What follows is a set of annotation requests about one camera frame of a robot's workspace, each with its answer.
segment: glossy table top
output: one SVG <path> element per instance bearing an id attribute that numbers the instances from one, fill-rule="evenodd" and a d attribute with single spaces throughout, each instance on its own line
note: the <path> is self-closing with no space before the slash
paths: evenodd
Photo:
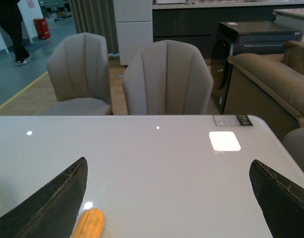
<path id="1" fill-rule="evenodd" d="M 217 126 L 212 116 L 0 117 L 0 182 L 15 205 L 80 157 L 102 238 L 271 238 L 249 168 L 259 159 L 304 188 L 304 174 L 264 121 Z M 215 151 L 213 131 L 239 151 Z"/>

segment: gray floor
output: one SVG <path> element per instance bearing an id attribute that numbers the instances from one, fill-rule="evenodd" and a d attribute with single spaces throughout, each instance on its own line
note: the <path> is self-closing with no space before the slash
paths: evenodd
<path id="1" fill-rule="evenodd" d="M 12 98 L 47 71 L 46 62 L 58 43 L 66 36 L 75 34 L 73 18 L 63 18 L 48 24 L 51 37 L 46 40 L 34 39 L 26 46 L 32 56 L 27 65 L 18 66 L 14 53 L 0 51 L 0 105 Z"/>

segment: corn cob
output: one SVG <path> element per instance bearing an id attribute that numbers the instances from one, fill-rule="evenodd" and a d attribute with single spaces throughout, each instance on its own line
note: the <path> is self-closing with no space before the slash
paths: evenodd
<path id="1" fill-rule="evenodd" d="M 71 238 L 99 238 L 103 230 L 104 214 L 97 208 L 83 212 Z"/>

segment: washing machine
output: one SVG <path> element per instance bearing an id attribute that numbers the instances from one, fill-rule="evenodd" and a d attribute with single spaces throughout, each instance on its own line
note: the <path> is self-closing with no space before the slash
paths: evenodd
<path id="1" fill-rule="evenodd" d="M 223 114 L 232 66 L 229 56 L 241 53 L 259 55 L 284 53 L 283 43 L 296 40 L 298 30 L 274 25 L 267 21 L 220 22 L 213 47 L 210 71 L 214 80 L 211 98 Z"/>

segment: dining chair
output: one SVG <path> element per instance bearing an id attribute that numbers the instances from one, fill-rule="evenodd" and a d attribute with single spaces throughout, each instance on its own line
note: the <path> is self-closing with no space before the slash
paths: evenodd
<path id="1" fill-rule="evenodd" d="M 282 144 L 304 172 L 304 126 L 287 133 Z"/>
<path id="2" fill-rule="evenodd" d="M 105 37 L 91 33 L 66 37 L 49 57 L 47 69 L 57 103 L 44 115 L 112 114 Z"/>
<path id="3" fill-rule="evenodd" d="M 129 115 L 203 115 L 213 79 L 197 47 L 164 40 L 136 52 L 122 87 Z"/>

